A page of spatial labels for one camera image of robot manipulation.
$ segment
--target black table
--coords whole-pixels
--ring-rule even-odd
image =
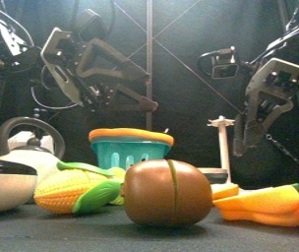
[[[0,251],[299,251],[299,227],[224,221],[216,209],[197,224],[134,224],[122,206],[88,216],[55,215],[29,204],[0,214]]]

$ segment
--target teal basket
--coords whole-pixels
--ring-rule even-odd
[[[97,137],[90,146],[102,169],[120,167],[128,170],[144,160],[162,159],[170,150],[165,142],[138,137]]]

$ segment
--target black curtain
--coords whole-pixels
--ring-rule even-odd
[[[114,25],[108,43],[145,69],[146,1],[114,0]],[[251,61],[267,45],[280,37],[283,23],[273,0],[184,0],[153,1],[153,131],[166,128],[176,143],[166,158],[189,162],[197,167],[220,167],[217,132],[207,126],[219,115],[233,119],[244,109],[247,81],[213,81],[199,73],[197,56],[235,46],[240,58]],[[294,0],[284,1],[291,13]],[[35,45],[42,46],[54,27],[67,31],[76,1],[5,1],[9,15],[27,29]],[[78,1],[78,13],[90,8],[112,24],[112,3],[108,0]],[[31,97],[49,106],[63,106],[69,100],[54,89],[47,91],[31,83],[35,76],[0,78],[0,124],[13,116],[31,116],[38,107]],[[145,95],[145,87],[129,85]],[[241,187],[273,186],[299,182],[299,97],[294,109],[283,114],[269,128],[269,135],[281,143],[292,157],[267,139],[241,157],[229,155],[232,179]],[[77,106],[49,110],[47,123],[59,131],[66,144],[65,161],[96,163],[88,133],[100,127],[145,127],[138,112],[92,113]],[[227,128],[232,153],[232,127]]]

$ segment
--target toy kettle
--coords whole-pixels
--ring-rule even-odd
[[[9,151],[7,139],[14,127],[30,125],[45,131],[53,140],[54,154],[39,146],[38,138],[27,140],[27,144]],[[37,170],[37,185],[53,173],[58,172],[57,162],[62,158],[65,144],[57,130],[43,121],[30,117],[14,117],[0,126],[0,159],[17,162]]]

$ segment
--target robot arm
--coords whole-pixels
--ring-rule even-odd
[[[207,58],[211,58],[212,71],[203,68],[201,62]],[[212,79],[235,77],[239,67],[244,70],[241,74],[249,78],[245,109],[235,118],[235,156],[241,156],[247,148],[257,145],[279,115],[292,108],[291,98],[299,85],[299,65],[294,64],[298,59],[299,25],[268,45],[249,63],[237,60],[233,49],[204,53],[197,59],[199,70]]]
[[[241,156],[261,140],[279,115],[292,108],[299,65],[271,58],[253,74],[245,89],[245,111],[235,119],[233,154]]]
[[[146,72],[104,41],[106,30],[101,17],[85,10],[78,16],[74,31],[53,29],[39,51],[25,28],[0,10],[27,35],[26,43],[11,26],[0,18],[0,73],[13,74],[30,70],[42,60],[55,84],[69,99],[92,111],[97,109],[153,111],[157,102],[140,95],[121,84],[148,80]],[[104,58],[118,70],[96,64]],[[125,95],[136,104],[120,104]]]

